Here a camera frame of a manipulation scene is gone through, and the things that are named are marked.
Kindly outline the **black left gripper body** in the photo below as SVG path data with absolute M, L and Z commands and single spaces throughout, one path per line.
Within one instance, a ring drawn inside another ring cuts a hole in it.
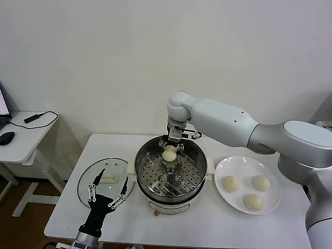
M 86 219 L 86 222 L 78 229 L 79 232 L 83 232 L 88 235 L 101 235 L 104 219 L 107 214 L 113 212 L 108 205 L 114 201 L 114 199 L 104 196 L 96 195 L 96 201 L 90 201 L 90 213 Z

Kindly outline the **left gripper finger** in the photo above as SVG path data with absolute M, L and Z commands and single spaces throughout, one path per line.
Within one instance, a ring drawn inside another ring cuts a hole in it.
M 116 209 L 119 205 L 121 205 L 124 201 L 126 201 L 126 199 L 127 199 L 126 193 L 128 190 L 128 181 L 129 181 L 129 177 L 127 176 L 119 196 L 113 202 L 108 204 L 109 208 Z
M 96 187 L 99 185 L 103 173 L 106 169 L 103 168 L 102 171 L 95 177 L 93 183 L 88 185 L 87 192 L 88 192 L 88 201 L 96 201 Z

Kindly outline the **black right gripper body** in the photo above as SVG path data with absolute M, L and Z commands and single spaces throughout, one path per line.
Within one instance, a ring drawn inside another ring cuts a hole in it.
M 167 139 L 169 143 L 179 144 L 182 140 L 184 128 L 168 124 Z

